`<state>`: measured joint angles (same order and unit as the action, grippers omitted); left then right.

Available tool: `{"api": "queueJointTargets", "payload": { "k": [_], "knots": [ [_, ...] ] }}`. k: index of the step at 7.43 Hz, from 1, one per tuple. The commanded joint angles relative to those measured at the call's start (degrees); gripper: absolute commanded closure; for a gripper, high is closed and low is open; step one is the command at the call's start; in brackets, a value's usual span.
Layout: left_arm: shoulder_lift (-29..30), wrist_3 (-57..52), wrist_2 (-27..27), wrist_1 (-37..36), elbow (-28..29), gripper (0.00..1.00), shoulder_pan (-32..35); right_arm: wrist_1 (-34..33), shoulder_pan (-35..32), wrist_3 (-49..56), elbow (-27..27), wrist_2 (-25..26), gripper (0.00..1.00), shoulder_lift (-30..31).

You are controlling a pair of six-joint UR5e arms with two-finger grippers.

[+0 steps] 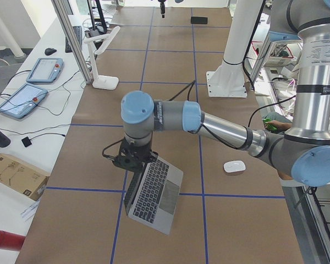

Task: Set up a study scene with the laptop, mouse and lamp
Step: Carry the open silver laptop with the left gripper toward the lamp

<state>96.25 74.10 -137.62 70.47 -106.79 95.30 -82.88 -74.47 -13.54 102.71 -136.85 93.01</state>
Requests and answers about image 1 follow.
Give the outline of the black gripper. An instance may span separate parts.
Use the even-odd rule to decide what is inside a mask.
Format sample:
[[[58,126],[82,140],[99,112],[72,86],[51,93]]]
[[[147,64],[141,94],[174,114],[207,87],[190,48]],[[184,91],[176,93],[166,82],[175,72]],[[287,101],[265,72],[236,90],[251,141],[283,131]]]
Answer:
[[[146,165],[156,161],[157,157],[158,153],[151,150],[150,142],[144,146],[135,146],[134,143],[128,143],[126,139],[123,139],[119,153],[112,163],[127,171],[141,173]]]

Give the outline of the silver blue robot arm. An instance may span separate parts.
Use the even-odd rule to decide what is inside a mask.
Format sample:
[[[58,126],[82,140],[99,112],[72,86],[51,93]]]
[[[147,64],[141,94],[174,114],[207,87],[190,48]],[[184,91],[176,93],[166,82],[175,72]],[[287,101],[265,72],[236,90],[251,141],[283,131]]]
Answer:
[[[200,101],[154,100],[132,91],[121,101],[124,138],[115,166],[138,172],[155,160],[152,135],[182,130],[199,134],[269,164],[295,181],[330,184],[330,1],[273,1],[268,37],[302,41],[291,127],[282,134],[245,125],[251,109],[241,64],[263,1],[238,1],[222,64],[209,73]]]

